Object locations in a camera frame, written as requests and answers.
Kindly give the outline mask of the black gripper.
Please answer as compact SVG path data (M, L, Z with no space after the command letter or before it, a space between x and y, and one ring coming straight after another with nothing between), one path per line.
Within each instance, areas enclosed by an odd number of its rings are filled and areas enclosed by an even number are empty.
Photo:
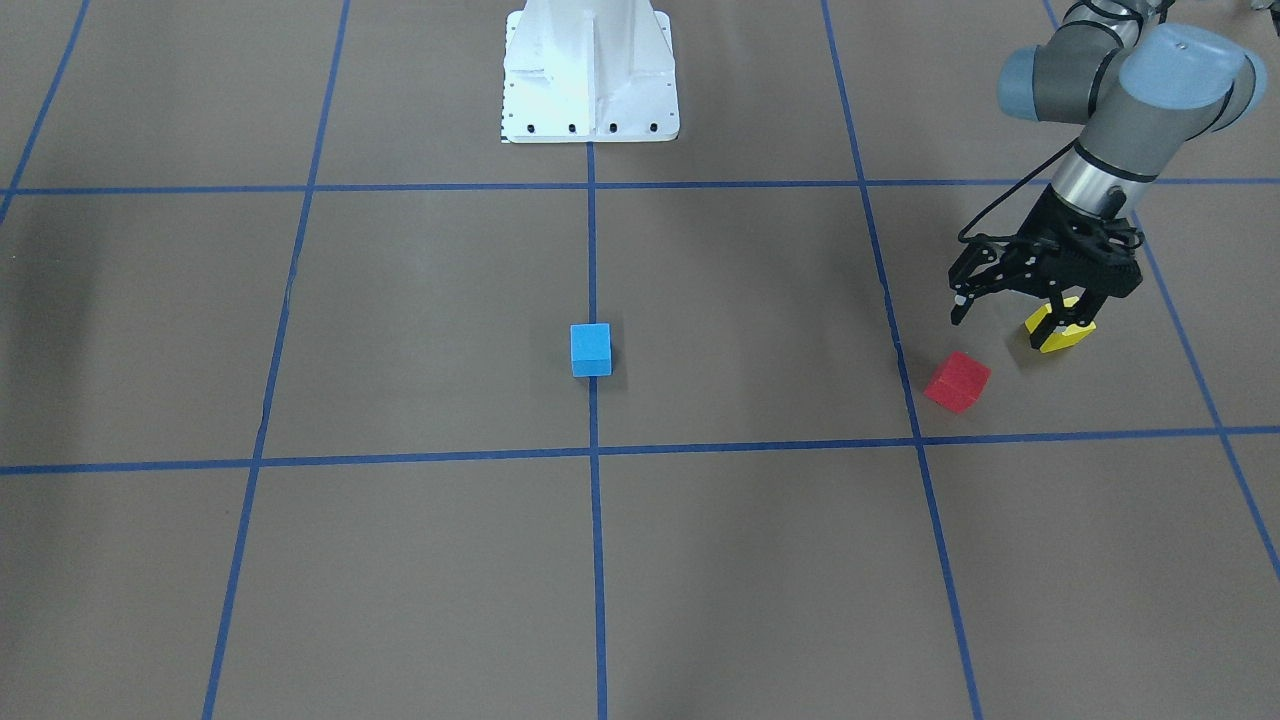
M989 293L1016 291L1047 299L1051 292L1082 288L1079 296L1055 295L1052 313L1039 325L1039 343L1050 325L1096 320L1106 297L1124 299L1143 281L1138 249L1144 234L1123 217L1098 218L1079 211L1048 187L1036 200L1015 236L974 236L948 269L955 293L950 313L960 325L973 304Z

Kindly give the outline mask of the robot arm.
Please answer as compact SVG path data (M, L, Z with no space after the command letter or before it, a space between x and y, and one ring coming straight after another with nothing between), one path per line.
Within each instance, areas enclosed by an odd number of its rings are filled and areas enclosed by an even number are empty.
M1050 352L1088 334L1110 299L1143 274L1144 233L1130 215L1180 149L1226 129L1262 100L1268 74L1252 50L1197 26L1171 23L1166 1L1075 1L1050 41L1018 49L996 86L1000 109L1023 120L1078 126L1009 236L957 233L948 269L952 324L978 299L1039 299L1027 323Z

